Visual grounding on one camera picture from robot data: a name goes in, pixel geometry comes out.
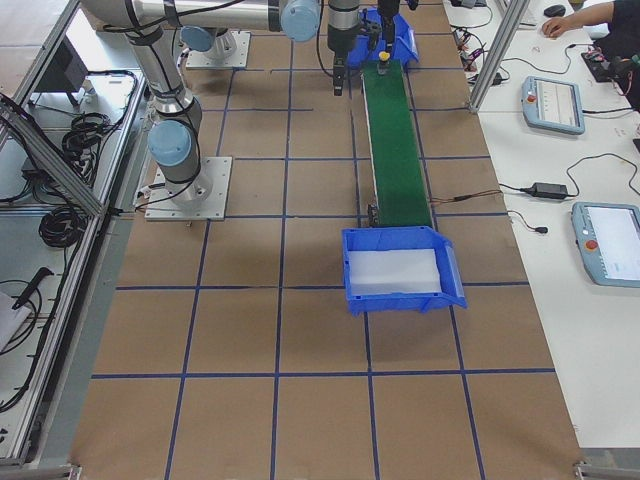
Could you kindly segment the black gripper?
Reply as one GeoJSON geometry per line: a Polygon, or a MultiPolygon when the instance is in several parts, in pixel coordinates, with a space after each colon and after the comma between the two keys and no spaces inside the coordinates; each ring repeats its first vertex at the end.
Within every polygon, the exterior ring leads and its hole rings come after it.
{"type": "Polygon", "coordinates": [[[333,94],[343,94],[345,61],[354,48],[360,29],[358,0],[328,1],[328,47],[334,52],[332,65],[333,94]]]}
{"type": "Polygon", "coordinates": [[[399,14],[399,8],[399,0],[377,1],[379,20],[368,24],[369,49],[375,49],[380,38],[384,41],[385,49],[392,49],[394,47],[396,38],[395,17],[399,14]]]}

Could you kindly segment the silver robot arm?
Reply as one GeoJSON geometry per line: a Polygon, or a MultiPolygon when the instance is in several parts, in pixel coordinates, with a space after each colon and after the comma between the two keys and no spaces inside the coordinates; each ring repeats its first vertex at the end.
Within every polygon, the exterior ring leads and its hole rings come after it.
{"type": "Polygon", "coordinates": [[[194,50],[208,51],[227,28],[282,32],[296,42],[319,33],[327,19],[327,42],[337,55],[347,55],[358,36],[369,39],[368,49],[392,53],[396,40],[397,1],[379,1],[377,16],[369,20],[358,1],[212,1],[178,5],[167,14],[194,50]]]}
{"type": "MultiPolygon", "coordinates": [[[[104,31],[126,36],[140,68],[156,98],[156,111],[161,120],[181,118],[193,128],[191,138],[196,141],[194,114],[199,110],[195,97],[185,86],[174,62],[171,47],[163,45],[163,25],[176,30],[185,26],[207,29],[239,28],[283,32],[294,41],[310,40],[321,25],[322,7],[319,1],[81,1],[81,5],[99,21],[104,31]]],[[[328,46],[334,52],[334,95],[342,94],[346,75],[346,60],[353,50],[362,22],[359,1],[329,1],[328,46]]],[[[161,200],[136,205],[134,211],[183,195],[201,176],[198,168],[186,180],[169,180],[166,186],[176,185],[175,193],[161,200]]]]}

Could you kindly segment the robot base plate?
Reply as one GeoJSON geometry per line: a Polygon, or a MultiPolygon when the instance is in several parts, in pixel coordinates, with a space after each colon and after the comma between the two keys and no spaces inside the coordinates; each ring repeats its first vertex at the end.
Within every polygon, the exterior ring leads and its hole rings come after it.
{"type": "Polygon", "coordinates": [[[148,221],[200,221],[225,219],[232,169],[231,157],[203,157],[199,176],[186,189],[166,182],[157,167],[154,182],[164,186],[153,189],[145,207],[148,221]]]}
{"type": "Polygon", "coordinates": [[[251,39],[247,31],[184,27],[181,38],[189,48],[187,69],[244,69],[247,65],[251,39]]]}

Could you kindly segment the person hand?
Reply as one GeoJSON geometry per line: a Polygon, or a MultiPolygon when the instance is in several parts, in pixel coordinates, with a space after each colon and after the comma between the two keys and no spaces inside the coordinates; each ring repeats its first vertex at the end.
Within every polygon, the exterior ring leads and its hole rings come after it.
{"type": "Polygon", "coordinates": [[[541,27],[541,32],[546,38],[558,38],[568,29],[567,17],[553,17],[547,20],[541,27]]]}

